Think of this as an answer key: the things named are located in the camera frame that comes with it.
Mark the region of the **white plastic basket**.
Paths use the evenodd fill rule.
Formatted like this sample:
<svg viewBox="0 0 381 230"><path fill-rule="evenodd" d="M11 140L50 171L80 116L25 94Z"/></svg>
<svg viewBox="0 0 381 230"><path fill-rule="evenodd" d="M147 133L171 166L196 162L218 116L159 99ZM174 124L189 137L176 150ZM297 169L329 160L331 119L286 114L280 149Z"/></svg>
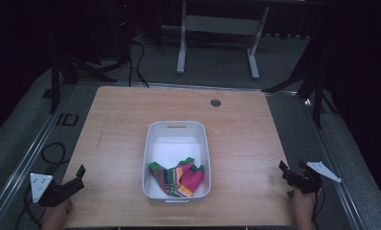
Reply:
<svg viewBox="0 0 381 230"><path fill-rule="evenodd" d="M166 195L148 168L158 162L173 168L191 157L194 165L204 166L204 179L192 197ZM160 121L151 124L147 131L143 166L143 191L154 204L196 204L202 202L211 189L211 160L204 126L195 121Z"/></svg>

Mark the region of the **white metal desk frame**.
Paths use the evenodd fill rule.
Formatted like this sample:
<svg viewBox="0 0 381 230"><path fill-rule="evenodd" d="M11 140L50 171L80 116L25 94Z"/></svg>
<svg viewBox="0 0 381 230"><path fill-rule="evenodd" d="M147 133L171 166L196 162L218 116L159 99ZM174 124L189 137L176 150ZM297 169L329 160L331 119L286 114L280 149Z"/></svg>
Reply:
<svg viewBox="0 0 381 230"><path fill-rule="evenodd" d="M176 72L178 74L183 74L185 72L187 31L230 35L252 35L254 37L254 42L252 46L246 50L246 54L252 79L258 80L259 72L256 61L256 52L269 11L269 7L264 7L259 20L193 15L187 13L187 0L182 0L181 41Z"/></svg>

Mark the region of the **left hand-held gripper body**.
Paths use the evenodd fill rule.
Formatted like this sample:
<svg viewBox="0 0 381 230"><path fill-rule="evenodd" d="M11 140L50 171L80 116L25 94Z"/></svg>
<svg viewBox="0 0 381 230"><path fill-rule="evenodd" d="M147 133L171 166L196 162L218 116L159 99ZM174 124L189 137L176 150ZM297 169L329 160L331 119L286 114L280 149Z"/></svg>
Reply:
<svg viewBox="0 0 381 230"><path fill-rule="evenodd" d="M63 185L57 185L48 174L31 173L31 190L33 203L41 207L55 207L75 193L66 193Z"/></svg>

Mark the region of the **silver floor rail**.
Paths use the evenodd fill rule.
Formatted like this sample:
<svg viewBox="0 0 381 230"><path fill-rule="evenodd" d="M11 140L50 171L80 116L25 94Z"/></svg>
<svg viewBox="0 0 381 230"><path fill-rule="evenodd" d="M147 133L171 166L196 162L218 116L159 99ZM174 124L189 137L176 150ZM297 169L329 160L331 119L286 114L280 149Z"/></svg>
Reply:
<svg viewBox="0 0 381 230"><path fill-rule="evenodd" d="M331 147L325 138L325 134L320 128L317 128L315 122L313 121L313 118L312 118L313 103L310 100L303 100L302 107L303 107L304 114L308 118L310 126L313 129L317 140L320 142L321 156L323 158L325 165L332 172L334 172L338 177L341 178L340 182L333 181L333 185L336 189L336 193L338 194L338 197L342 203L342 206L347 214L347 219L348 219L348 222L350 223L351 229L352 230L367 230L362 218L359 215L358 209L351 197L351 194L349 193L346 181L344 180L344 177L342 175L342 171L340 170L336 162L336 159L331 150Z"/></svg>
<svg viewBox="0 0 381 230"><path fill-rule="evenodd" d="M28 92L0 129L0 222L74 90L74 85L62 86L54 113L50 101Z"/></svg>

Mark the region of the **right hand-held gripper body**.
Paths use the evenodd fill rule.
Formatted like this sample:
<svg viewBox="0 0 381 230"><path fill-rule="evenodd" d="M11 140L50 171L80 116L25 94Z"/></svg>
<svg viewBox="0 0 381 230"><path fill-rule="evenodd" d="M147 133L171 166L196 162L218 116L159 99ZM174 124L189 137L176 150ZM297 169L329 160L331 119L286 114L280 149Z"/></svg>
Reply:
<svg viewBox="0 0 381 230"><path fill-rule="evenodd" d="M286 180L290 186L298 187L304 194L317 193L323 186L322 177L326 177L340 183L342 179L332 172L323 162L305 162L309 173L297 174L290 169L289 179Z"/></svg>

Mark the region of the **pink sock with green cuff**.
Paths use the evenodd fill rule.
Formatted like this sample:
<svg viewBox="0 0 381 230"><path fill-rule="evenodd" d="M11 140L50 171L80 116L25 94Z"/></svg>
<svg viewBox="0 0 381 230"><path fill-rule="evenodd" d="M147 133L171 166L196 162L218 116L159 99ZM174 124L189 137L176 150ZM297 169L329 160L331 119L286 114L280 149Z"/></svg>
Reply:
<svg viewBox="0 0 381 230"><path fill-rule="evenodd" d="M177 194L181 197L192 197L204 179L204 166L196 167L193 163L184 166L183 173L177 187Z"/></svg>

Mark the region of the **person's left hand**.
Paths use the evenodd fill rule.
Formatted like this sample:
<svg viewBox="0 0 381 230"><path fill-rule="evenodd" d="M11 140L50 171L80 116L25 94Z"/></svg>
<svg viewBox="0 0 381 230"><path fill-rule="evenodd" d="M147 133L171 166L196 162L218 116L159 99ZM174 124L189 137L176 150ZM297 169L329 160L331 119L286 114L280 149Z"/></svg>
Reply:
<svg viewBox="0 0 381 230"><path fill-rule="evenodd" d="M40 230L63 230L67 215L72 210L72 207L73 203L70 198L55 207L45 207Z"/></svg>

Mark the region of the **striped colourful sock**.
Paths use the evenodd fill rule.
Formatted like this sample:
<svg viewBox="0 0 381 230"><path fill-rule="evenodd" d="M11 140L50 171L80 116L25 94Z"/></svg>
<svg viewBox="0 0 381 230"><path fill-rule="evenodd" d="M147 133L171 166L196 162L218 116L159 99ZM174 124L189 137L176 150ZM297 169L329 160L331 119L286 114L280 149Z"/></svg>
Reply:
<svg viewBox="0 0 381 230"><path fill-rule="evenodd" d="M194 165L194 159L188 157L185 160L180 161L173 168L165 168L158 162L151 162L148 164L148 168L156 179L159 187L162 191L169 196L185 197L179 192L182 176L187 173Z"/></svg>

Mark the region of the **black metal stand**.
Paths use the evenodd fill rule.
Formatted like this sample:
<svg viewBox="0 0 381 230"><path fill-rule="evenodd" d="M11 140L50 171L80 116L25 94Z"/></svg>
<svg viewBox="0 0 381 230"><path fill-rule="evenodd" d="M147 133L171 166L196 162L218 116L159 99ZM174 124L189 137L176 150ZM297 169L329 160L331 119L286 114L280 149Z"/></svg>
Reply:
<svg viewBox="0 0 381 230"><path fill-rule="evenodd" d="M37 26L52 67L52 111L60 102L59 80L76 84L81 69L91 78L128 61L130 41L121 29L118 0L36 0Z"/></svg>
<svg viewBox="0 0 381 230"><path fill-rule="evenodd" d="M281 83L262 89L265 93L276 93L298 81L302 81L297 95L307 100L314 94L312 119L317 128L321 128L321 106L325 88L325 74L331 64L332 53L332 24L329 19L323 19L309 39L301 57L295 65L290 77Z"/></svg>

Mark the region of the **person's right hand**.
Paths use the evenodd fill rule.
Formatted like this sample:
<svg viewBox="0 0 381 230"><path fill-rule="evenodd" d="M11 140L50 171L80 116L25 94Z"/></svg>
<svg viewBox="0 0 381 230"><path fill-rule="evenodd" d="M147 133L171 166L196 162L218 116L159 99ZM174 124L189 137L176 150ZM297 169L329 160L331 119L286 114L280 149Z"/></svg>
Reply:
<svg viewBox="0 0 381 230"><path fill-rule="evenodd" d="M298 187L293 188L291 210L297 230L314 230L313 217L318 198L316 193L304 194Z"/></svg>

